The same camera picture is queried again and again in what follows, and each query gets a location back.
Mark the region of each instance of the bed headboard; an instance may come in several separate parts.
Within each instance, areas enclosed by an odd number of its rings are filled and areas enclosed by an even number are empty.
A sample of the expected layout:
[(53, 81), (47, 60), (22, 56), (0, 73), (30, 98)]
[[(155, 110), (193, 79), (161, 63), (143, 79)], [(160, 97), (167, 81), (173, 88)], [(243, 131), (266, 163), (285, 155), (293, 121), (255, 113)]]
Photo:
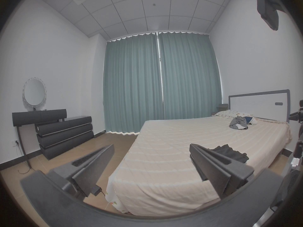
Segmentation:
[(246, 112), (258, 118), (289, 123), (290, 91), (279, 90), (229, 96), (229, 109)]

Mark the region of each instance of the tiled floor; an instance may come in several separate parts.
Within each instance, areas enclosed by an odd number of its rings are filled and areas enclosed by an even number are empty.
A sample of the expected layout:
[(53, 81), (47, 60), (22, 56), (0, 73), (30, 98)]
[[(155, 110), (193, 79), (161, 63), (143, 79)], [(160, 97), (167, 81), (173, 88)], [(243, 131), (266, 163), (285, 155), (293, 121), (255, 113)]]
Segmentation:
[[(30, 159), (30, 163), (33, 169), (47, 173), (52, 168), (73, 161), (103, 146), (114, 144), (115, 154), (102, 173), (102, 176), (97, 181), (97, 185), (100, 186), (102, 190), (106, 191), (108, 177), (119, 165), (136, 137), (137, 136), (135, 135), (121, 135), (111, 133), (103, 134), (98, 138), (91, 139), (90, 141), (87, 141), (84, 144), (63, 153), (62, 155), (51, 159), (50, 161), (48, 161), (43, 155), (39, 155)], [(288, 158), (286, 156), (278, 155), (269, 168), (274, 172), (280, 174), (287, 162), (287, 159)], [(33, 170), (30, 170), (26, 174), (20, 174), (27, 171), (28, 166), (25, 162), (23, 162), (1, 171), (1, 175), (11, 194), (16, 199), (20, 207), (28, 214), (28, 216), (39, 226), (48, 226), (29, 203), (20, 186), (20, 180), (33, 172)], [(97, 196), (89, 195), (84, 199), (84, 202), (103, 210), (121, 214), (112, 205), (108, 204), (102, 193), (98, 194)]]

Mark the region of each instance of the teal curtain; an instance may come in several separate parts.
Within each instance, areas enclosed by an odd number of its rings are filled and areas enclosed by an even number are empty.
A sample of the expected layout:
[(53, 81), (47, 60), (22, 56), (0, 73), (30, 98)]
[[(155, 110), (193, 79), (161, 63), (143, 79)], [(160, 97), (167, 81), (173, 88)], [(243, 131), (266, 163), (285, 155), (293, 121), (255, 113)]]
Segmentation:
[(219, 68), (208, 35), (160, 33), (165, 119), (211, 116), (222, 103)]
[(157, 36), (107, 43), (103, 74), (106, 131), (139, 132), (146, 120), (163, 119)]

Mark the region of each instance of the bedsheet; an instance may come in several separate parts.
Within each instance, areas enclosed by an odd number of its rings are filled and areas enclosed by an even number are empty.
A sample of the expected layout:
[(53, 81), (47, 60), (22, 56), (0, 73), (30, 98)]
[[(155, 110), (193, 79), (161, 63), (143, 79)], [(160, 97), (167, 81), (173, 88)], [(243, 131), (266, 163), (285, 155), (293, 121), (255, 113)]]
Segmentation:
[(137, 139), (109, 177), (106, 200), (122, 213), (168, 216), (187, 213), (218, 195), (202, 181), (189, 157), (191, 143), (209, 149), (228, 144), (247, 153), (254, 175), (269, 167), (291, 140), (286, 122), (257, 119), (247, 130), (229, 128), (231, 119), (146, 121)]

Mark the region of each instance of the electrical outlet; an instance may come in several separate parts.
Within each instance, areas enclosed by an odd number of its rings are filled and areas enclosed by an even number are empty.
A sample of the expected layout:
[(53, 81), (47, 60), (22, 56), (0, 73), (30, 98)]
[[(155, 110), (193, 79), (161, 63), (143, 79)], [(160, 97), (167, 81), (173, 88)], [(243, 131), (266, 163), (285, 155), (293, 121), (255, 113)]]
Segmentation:
[(13, 147), (17, 146), (16, 141), (18, 141), (18, 140), (13, 140), (13, 141), (12, 141), (12, 146), (13, 146)]

